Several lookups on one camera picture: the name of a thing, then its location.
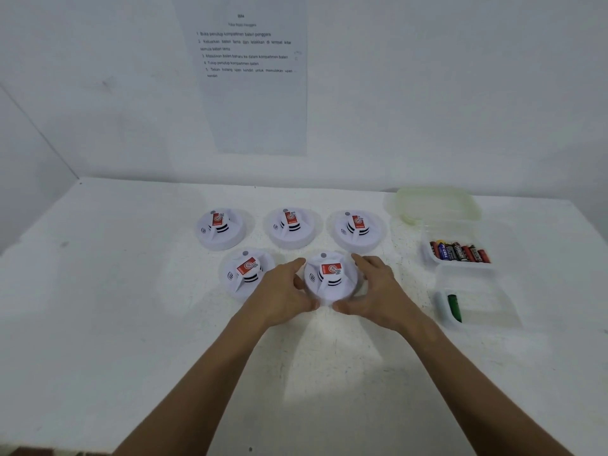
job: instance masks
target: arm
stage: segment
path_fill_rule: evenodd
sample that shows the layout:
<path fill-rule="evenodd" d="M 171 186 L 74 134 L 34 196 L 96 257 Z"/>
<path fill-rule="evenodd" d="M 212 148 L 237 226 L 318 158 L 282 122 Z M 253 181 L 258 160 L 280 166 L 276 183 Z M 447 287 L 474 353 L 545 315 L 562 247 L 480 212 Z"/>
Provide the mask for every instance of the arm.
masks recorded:
<path fill-rule="evenodd" d="M 406 339 L 478 455 L 571 456 L 460 353 L 407 297 L 390 267 L 376 256 L 353 258 L 369 281 L 368 293 L 360 300 L 339 301 L 334 309 Z"/>
<path fill-rule="evenodd" d="M 319 302 L 295 275 L 298 258 L 267 272 L 217 340 L 163 401 L 113 453 L 114 456 L 206 454 L 243 368 L 262 334 Z"/>

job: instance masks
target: forearm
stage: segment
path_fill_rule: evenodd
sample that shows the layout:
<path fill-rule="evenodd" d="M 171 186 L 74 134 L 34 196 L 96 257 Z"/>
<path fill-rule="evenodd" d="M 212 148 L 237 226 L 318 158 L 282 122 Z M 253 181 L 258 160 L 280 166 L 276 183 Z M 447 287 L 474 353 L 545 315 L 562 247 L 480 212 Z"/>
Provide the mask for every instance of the forearm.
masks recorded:
<path fill-rule="evenodd" d="M 419 311 L 401 334 L 452 410 L 479 455 L 568 455 Z"/>
<path fill-rule="evenodd" d="M 114 455 L 205 454 L 264 330 L 252 314 L 238 312 Z"/>

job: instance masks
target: white wall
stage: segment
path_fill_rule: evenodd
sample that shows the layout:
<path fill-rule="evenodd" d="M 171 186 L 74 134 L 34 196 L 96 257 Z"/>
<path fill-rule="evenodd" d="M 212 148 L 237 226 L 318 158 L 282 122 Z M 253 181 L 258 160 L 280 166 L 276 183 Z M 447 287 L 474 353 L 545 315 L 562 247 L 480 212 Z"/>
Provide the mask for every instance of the white wall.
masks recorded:
<path fill-rule="evenodd" d="M 75 180 L 0 88 L 0 254 Z"/>
<path fill-rule="evenodd" d="M 79 175 L 575 201 L 608 237 L 608 0 L 308 0 L 306 157 L 219 154 L 171 0 L 0 0 L 0 80 Z"/>

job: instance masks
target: hand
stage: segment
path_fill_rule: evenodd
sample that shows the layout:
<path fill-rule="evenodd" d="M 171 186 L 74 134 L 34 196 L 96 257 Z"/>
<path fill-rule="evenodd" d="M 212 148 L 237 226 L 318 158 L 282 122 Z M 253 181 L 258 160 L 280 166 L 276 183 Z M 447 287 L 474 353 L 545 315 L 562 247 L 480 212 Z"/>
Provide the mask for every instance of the hand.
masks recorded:
<path fill-rule="evenodd" d="M 384 328 L 399 331 L 421 313 L 418 306 L 395 280 L 393 271 L 377 256 L 353 254 L 357 267 L 363 272 L 369 288 L 367 294 L 343 299 L 333 304 L 335 311 L 347 315 L 360 315 Z"/>
<path fill-rule="evenodd" d="M 305 262 L 304 258 L 298 258 L 265 273 L 241 310 L 261 317 L 264 328 L 269 328 L 288 322 L 302 312 L 318 309 L 319 301 L 301 291 L 304 282 L 295 274 Z"/>

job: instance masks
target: green battery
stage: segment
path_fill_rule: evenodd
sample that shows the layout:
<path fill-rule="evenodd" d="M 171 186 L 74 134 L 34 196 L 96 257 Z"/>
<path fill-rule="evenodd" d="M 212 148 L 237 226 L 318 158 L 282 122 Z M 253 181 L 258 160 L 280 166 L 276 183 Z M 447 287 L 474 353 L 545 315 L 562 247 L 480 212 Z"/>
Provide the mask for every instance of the green battery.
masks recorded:
<path fill-rule="evenodd" d="M 462 316 L 460 316 L 460 307 L 458 306 L 458 298 L 456 295 L 447 295 L 447 303 L 450 305 L 450 310 L 452 311 L 454 318 L 462 323 Z"/>

